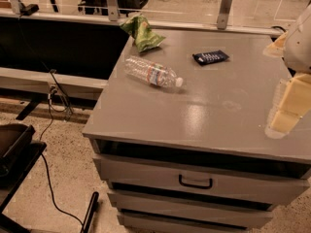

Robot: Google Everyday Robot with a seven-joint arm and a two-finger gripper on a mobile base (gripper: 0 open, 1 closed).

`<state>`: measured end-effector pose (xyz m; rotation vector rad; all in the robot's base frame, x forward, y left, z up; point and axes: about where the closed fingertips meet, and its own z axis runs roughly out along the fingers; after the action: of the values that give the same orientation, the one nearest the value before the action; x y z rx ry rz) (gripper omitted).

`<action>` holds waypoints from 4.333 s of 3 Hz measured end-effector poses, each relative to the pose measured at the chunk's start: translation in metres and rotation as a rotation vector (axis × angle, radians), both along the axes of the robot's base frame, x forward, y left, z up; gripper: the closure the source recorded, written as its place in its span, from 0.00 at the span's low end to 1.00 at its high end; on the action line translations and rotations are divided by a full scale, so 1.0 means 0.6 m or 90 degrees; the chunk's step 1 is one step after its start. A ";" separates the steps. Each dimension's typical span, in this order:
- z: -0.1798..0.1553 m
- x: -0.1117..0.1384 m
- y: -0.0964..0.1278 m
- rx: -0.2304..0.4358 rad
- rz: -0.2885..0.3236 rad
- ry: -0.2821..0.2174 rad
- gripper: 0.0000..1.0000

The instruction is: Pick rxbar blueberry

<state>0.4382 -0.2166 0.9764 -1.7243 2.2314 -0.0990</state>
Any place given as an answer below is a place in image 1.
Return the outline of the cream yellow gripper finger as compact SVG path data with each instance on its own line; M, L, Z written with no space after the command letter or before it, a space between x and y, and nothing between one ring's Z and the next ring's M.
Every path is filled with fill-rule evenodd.
M296 73L289 80L281 80L275 88L272 108L267 117L265 134L269 138L283 138L311 110L311 75Z

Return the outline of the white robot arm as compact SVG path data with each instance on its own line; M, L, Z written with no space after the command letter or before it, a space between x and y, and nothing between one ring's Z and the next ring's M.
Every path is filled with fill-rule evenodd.
M292 78L277 84L265 127L269 138L281 139L311 110L311 5L263 54L282 57L294 71Z

